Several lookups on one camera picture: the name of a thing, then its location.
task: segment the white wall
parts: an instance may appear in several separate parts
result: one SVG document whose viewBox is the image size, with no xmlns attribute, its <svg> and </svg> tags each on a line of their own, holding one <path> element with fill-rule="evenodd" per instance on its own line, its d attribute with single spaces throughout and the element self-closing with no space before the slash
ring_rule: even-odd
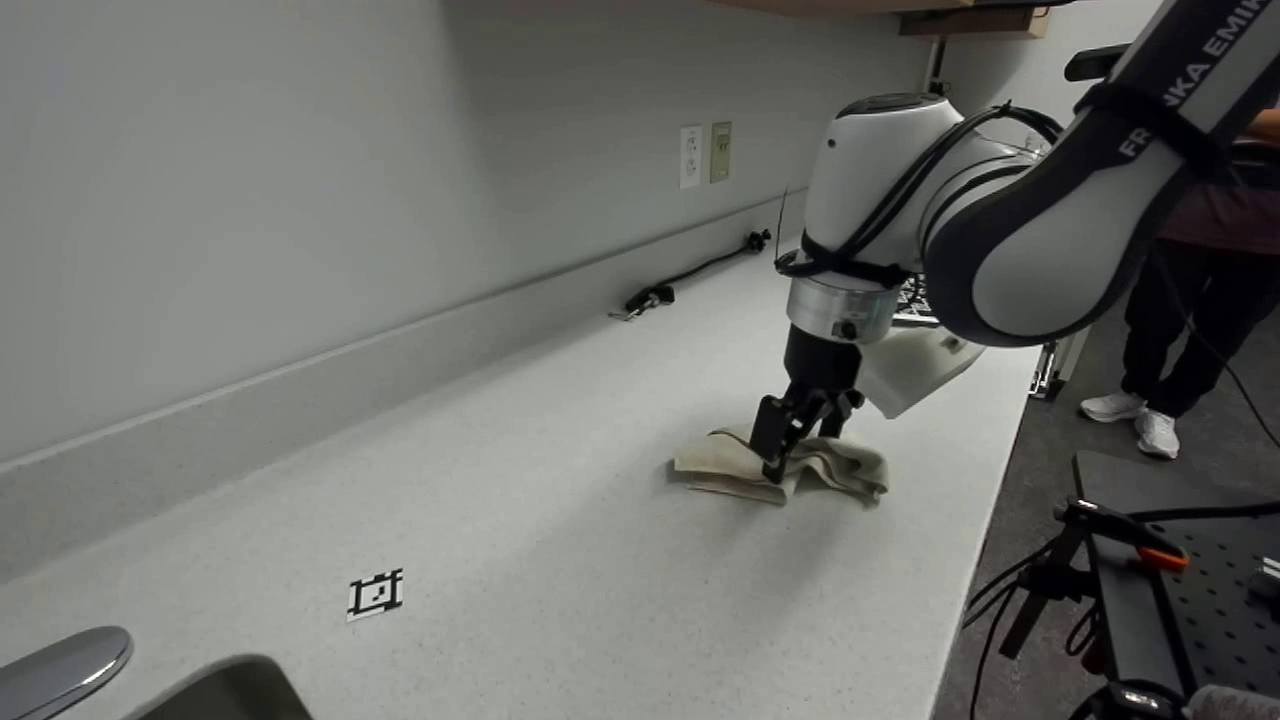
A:
<svg viewBox="0 0 1280 720">
<path fill-rule="evenodd" d="M 708 0 L 7 0 L 0 462 L 798 187 L 920 71 Z"/>
<path fill-rule="evenodd" d="M 1070 86 L 1063 67 L 1080 49 L 1127 46 L 1156 15 L 1162 0 L 1076 0 L 1051 12 L 1051 36 L 955 36 L 950 49 L 950 98 L 978 113 L 1017 102 L 1056 121 L 1090 86 Z"/>
</svg>

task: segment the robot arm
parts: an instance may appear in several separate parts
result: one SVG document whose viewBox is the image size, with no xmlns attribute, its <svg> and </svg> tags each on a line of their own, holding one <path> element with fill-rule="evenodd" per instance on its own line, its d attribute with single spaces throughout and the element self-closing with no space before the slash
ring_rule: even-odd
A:
<svg viewBox="0 0 1280 720">
<path fill-rule="evenodd" d="M 1061 142 L 1036 113 L 964 121 L 940 98 L 844 107 L 815 159 L 806 250 L 782 265 L 794 389 L 756 412 L 763 472 L 815 424 L 839 432 L 912 272 L 940 326 L 978 344 L 1045 344 L 1092 326 L 1139 255 L 1134 230 L 1171 199 L 1171 177 L 1218 163 L 1277 89 L 1280 0 L 1170 0 Z M 998 115 L 1051 136 L 1051 154 L 979 136 Z"/>
</svg>

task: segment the white countertop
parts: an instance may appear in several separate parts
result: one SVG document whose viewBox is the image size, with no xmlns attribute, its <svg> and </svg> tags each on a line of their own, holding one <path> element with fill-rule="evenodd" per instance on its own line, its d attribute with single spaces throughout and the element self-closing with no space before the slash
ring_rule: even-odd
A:
<svg viewBox="0 0 1280 720">
<path fill-rule="evenodd" d="M 1036 352 L 858 412 L 848 441 L 888 455 L 871 514 L 672 490 L 672 450 L 783 389 L 783 290 L 763 262 L 711 277 L 22 575 L 0 663 L 123 623 L 131 663 L 68 720 L 240 651 L 321 720 L 924 720 Z M 409 606 L 350 619 L 350 580 L 390 570 Z"/>
</svg>

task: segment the sneaker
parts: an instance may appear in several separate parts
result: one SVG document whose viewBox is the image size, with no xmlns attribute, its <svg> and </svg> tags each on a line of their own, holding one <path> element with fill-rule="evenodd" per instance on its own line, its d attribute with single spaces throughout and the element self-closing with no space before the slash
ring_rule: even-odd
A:
<svg viewBox="0 0 1280 720">
<path fill-rule="evenodd" d="M 1175 462 L 1175 452 L 1185 450 L 1181 441 L 1175 441 L 1175 419 L 1171 415 L 1163 415 L 1163 412 L 1139 412 L 1138 419 L 1134 419 L 1134 428 L 1138 428 L 1138 450 L 1139 452 L 1150 452 L 1150 455 L 1162 455 L 1162 462 Z"/>
<path fill-rule="evenodd" d="M 1150 405 L 1139 398 L 1127 391 L 1113 391 L 1113 398 L 1090 398 L 1080 405 L 1080 415 L 1090 415 L 1092 424 L 1126 424 L 1138 419 Z"/>
</svg>

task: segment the sink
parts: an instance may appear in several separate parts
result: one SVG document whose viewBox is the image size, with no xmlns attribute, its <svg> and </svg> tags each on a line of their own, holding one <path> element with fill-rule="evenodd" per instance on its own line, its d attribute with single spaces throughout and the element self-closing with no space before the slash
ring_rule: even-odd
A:
<svg viewBox="0 0 1280 720">
<path fill-rule="evenodd" d="M 131 720 L 313 720 L 267 656 L 240 656 L 198 674 Z"/>
</svg>

